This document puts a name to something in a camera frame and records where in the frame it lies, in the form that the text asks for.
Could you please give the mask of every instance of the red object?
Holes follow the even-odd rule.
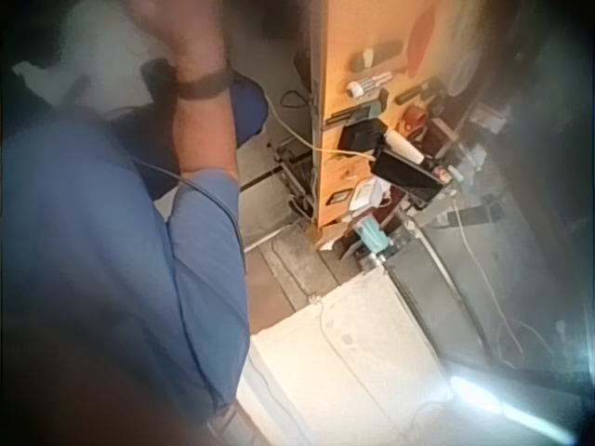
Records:
[[[436,24],[436,5],[422,12],[416,20],[409,36],[409,44],[407,45],[407,71],[409,78],[416,76],[421,61],[426,55],[426,50],[430,44],[431,35],[434,33],[434,25]]]

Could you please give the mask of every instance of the black watch strap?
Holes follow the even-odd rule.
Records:
[[[182,99],[211,99],[225,91],[231,84],[233,71],[227,67],[192,82],[178,82],[178,97]]]

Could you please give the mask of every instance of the orange wooden board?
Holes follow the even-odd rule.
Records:
[[[409,33],[416,18],[431,4],[431,1],[411,0],[320,0],[319,5],[322,23],[319,23],[320,35],[317,30],[311,30],[316,38],[313,45],[321,45],[313,54],[320,55],[324,60],[315,60],[313,66],[320,72],[314,72],[313,78],[318,78],[320,87],[317,93],[317,113],[322,117],[318,120],[318,127],[313,129],[314,141],[323,149],[336,150],[341,135],[342,126],[323,131],[322,122],[335,112],[358,105],[370,98],[352,99],[346,94],[347,84],[381,72],[393,71],[406,65],[406,45]],[[440,72],[440,69],[456,58],[467,45],[460,48],[445,48],[444,42],[449,41],[452,19],[457,15],[459,5],[465,10],[461,14],[467,26],[463,33],[470,39],[474,22],[483,4],[482,0],[437,0],[435,27],[430,39],[430,45],[414,78],[407,73],[396,74],[385,86],[390,92],[389,106],[380,119],[389,127],[394,128],[401,119],[404,109],[416,100],[403,106],[398,106],[394,98],[408,88],[418,85]],[[350,72],[348,64],[354,54],[390,40],[401,39],[404,42],[400,56],[386,60],[363,73]],[[342,203],[327,205],[328,199],[339,190],[351,189],[360,181],[370,178],[368,160],[361,157],[347,158],[334,153],[323,152],[317,154],[315,163],[317,172],[317,226],[322,227],[333,220],[345,216],[349,210],[350,200]]]

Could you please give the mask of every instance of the floor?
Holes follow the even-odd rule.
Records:
[[[254,20],[242,12],[231,13],[229,20],[230,58],[236,71],[260,83],[273,103],[289,89],[305,94],[288,43],[263,38]],[[139,69],[144,62],[167,53],[139,31],[116,3],[82,1],[61,31],[64,45],[59,63],[46,70],[29,63],[14,68],[23,74],[31,90],[57,105],[72,82],[84,73],[91,79],[84,102],[100,112],[151,101]],[[300,134],[306,137],[310,133],[307,108],[278,107],[278,112]],[[306,223],[287,205],[280,173],[255,181],[276,166],[269,145],[274,147],[287,137],[270,114],[264,131],[237,152],[243,187],[240,229],[245,246],[252,247],[246,254],[246,279],[253,333],[273,326],[304,308],[309,296],[325,295],[360,271],[354,259],[339,262],[336,253],[312,251],[304,237]],[[296,142],[288,148],[295,155],[307,150]],[[174,195],[172,190],[155,203],[165,217]],[[275,231],[279,233],[274,238],[258,244]]]

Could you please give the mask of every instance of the dark pants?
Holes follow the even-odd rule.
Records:
[[[172,126],[176,109],[176,73],[164,59],[145,64],[142,77],[153,104],[135,109],[110,123],[124,148],[140,160],[179,173],[173,147]],[[235,73],[231,84],[231,105],[237,146],[258,134],[268,116],[262,88]],[[147,191],[154,200],[176,187],[178,182],[147,167],[139,167]]]

